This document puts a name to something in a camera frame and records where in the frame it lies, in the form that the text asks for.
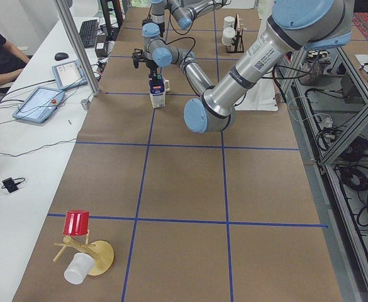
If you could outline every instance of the white cup on rack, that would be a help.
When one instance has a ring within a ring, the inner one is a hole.
[[[94,266],[94,259],[85,253],[76,253],[64,272],[66,281],[81,284]]]
[[[234,23],[235,23],[235,18],[231,17],[231,16],[227,16],[224,18],[224,23],[223,23],[223,29],[226,29],[228,27],[232,27],[234,28]]]
[[[235,29],[232,27],[225,28],[223,30],[223,36],[221,37],[221,42],[230,46],[233,43],[233,39],[235,38]]]

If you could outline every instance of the sticker label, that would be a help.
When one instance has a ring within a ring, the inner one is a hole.
[[[164,23],[165,21],[165,17],[164,15],[162,16],[157,16],[155,14],[152,15],[152,21],[156,24],[160,24],[160,23]]]
[[[282,53],[275,49],[270,43],[267,43],[263,36],[260,36],[257,41],[247,50],[247,55],[255,69],[262,74],[265,74],[274,62],[281,57]]]

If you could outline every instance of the aluminum pole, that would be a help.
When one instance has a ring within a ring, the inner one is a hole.
[[[79,33],[77,32],[75,22],[73,20],[72,14],[70,13],[66,0],[53,1],[55,3],[55,6],[57,7],[58,14],[60,16],[60,19],[62,20],[62,24],[64,25],[70,44],[72,44],[77,58],[81,61],[83,73],[86,76],[87,83],[90,86],[93,96],[97,96],[100,92],[100,88],[93,74],[93,70],[91,69],[89,58],[87,57],[87,53],[84,50],[82,40],[79,36]]]

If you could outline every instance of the power adapter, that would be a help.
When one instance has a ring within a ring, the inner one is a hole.
[[[5,179],[2,183],[9,193],[15,192],[19,189],[18,184],[20,184],[20,182],[15,183],[12,177]]]

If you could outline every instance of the white panel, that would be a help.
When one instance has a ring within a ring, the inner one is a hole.
[[[53,0],[0,0],[0,33],[34,54],[58,20]]]

